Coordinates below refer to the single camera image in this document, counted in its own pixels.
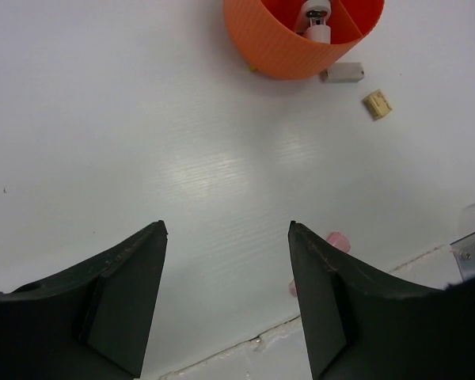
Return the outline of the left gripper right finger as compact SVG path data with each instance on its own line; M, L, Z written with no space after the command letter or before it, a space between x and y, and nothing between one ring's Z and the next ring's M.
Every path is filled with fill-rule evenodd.
M475 379L475 277L397 278L292 222L291 266L315 379Z

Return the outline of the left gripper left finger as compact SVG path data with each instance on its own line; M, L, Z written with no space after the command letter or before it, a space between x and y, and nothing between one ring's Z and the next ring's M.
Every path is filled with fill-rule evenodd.
M0 379L137 379L165 262L165 223L0 291Z

